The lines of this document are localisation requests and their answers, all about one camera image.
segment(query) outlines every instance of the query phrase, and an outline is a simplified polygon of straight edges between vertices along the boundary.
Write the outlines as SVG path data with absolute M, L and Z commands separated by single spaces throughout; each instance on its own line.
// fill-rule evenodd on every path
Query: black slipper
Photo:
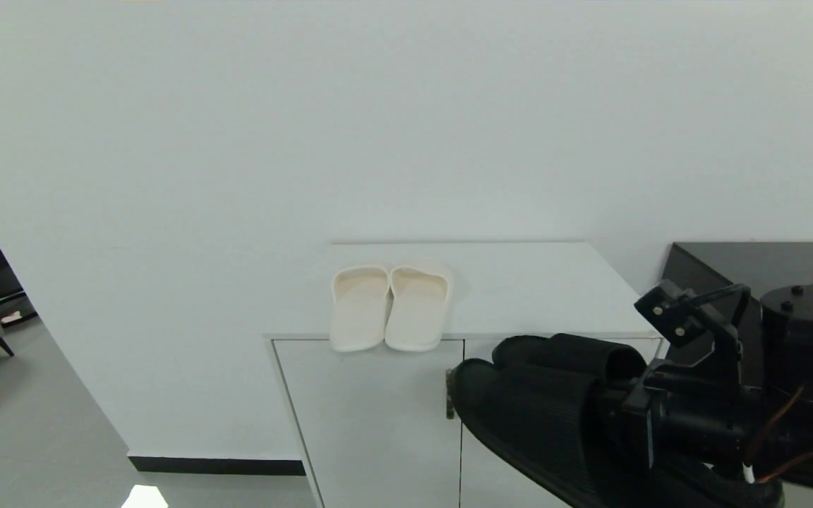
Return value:
M 501 341 L 491 353 L 498 369 L 513 363 L 529 363 L 556 370 L 596 376 L 601 382 L 632 379 L 645 372 L 648 363 L 628 344 L 617 344 L 579 335 L 554 337 L 517 335 Z

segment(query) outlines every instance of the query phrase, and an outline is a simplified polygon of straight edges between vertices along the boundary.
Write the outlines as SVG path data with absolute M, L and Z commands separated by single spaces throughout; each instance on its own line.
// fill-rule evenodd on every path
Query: wire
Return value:
M 787 460 L 781 466 L 777 467 L 767 475 L 761 476 L 755 480 L 755 483 L 767 483 L 770 482 L 772 479 L 776 478 L 777 476 L 782 475 L 782 473 L 786 473 L 788 470 L 792 469 L 795 466 L 799 466 L 801 463 L 805 462 L 806 460 L 813 459 L 813 450 L 809 452 L 805 452 L 803 454 L 799 454 L 799 456 L 793 457 L 793 459 Z
M 745 466 L 752 465 L 752 460 L 754 459 L 756 454 L 758 454 L 758 450 L 761 449 L 761 445 L 764 444 L 764 440 L 767 438 L 768 434 L 771 433 L 773 426 L 776 425 L 777 421 L 779 421 L 780 418 L 782 418 L 783 415 L 786 414 L 786 411 L 789 411 L 790 408 L 793 407 L 793 404 L 795 404 L 796 401 L 799 399 L 799 396 L 801 395 L 801 392 L 804 389 L 805 389 L 804 385 L 799 386 L 799 389 L 795 390 L 793 396 L 790 397 L 790 399 L 784 405 L 777 409 L 777 412 L 773 413 L 773 416 L 771 416 L 771 418 L 767 420 L 767 423 L 764 424 L 764 427 L 761 428 L 761 431 L 758 432 L 758 435 L 755 437 L 755 439 L 752 440 L 751 443 L 749 443 L 748 448 L 746 448 L 745 450 L 745 459 L 742 460 L 742 463 L 745 464 Z

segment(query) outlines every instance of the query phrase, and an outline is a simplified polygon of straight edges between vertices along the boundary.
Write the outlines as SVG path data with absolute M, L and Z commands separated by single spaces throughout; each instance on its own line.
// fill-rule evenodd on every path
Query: gray floor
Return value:
M 17 328 L 16 357 L 0 350 L 1 507 L 117 508 L 155 485 L 171 508 L 313 508 L 304 478 L 139 473 L 42 322 Z

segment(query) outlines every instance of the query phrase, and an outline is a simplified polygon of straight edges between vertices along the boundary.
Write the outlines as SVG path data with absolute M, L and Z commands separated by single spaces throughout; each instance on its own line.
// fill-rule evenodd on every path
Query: cabinet top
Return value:
M 279 290 L 269 339 L 327 337 L 330 280 L 343 267 L 442 260 L 454 272 L 446 337 L 575 332 L 590 337 L 657 337 L 633 303 L 638 294 L 588 243 L 330 245 Z

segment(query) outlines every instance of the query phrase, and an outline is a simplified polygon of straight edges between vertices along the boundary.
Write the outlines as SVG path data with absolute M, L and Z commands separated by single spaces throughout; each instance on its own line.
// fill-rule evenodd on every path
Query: robotic hand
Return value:
M 729 296 L 740 299 L 731 319 L 711 305 Z M 511 337 L 493 363 L 454 370 L 452 403 L 488 448 L 573 506 L 779 508 L 778 477 L 813 460 L 813 285 L 762 297 L 761 387 L 741 380 L 748 303 L 747 286 L 697 296 L 662 281 L 636 309 L 674 347 L 710 332 L 697 363 L 645 366 L 628 346 L 574 335 Z

